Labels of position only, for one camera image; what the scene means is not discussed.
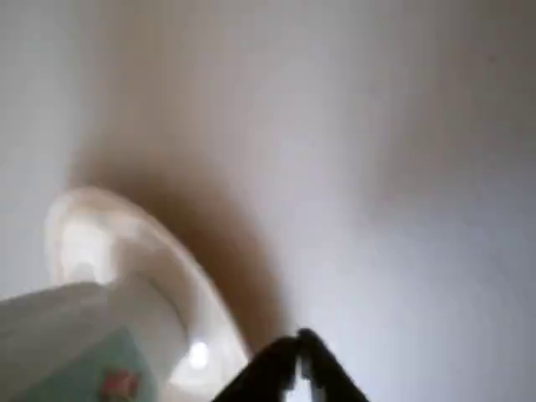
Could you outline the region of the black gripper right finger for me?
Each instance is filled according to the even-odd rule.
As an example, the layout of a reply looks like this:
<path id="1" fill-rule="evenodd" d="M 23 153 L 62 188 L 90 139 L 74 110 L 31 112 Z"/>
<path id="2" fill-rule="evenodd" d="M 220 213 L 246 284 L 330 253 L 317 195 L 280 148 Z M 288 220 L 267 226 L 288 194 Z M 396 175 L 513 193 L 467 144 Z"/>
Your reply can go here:
<path id="1" fill-rule="evenodd" d="M 323 340 L 310 328 L 297 333 L 301 376 L 310 383 L 312 401 L 369 402 Z"/>

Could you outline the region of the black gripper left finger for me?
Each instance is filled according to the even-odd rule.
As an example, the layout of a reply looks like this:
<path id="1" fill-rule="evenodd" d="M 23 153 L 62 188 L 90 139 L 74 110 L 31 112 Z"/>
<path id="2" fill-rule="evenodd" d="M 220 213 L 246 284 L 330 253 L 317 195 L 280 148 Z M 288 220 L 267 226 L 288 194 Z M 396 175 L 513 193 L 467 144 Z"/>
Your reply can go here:
<path id="1" fill-rule="evenodd" d="M 225 401 L 283 401 L 295 382 L 299 344 L 285 336 L 259 351 L 215 397 Z"/>

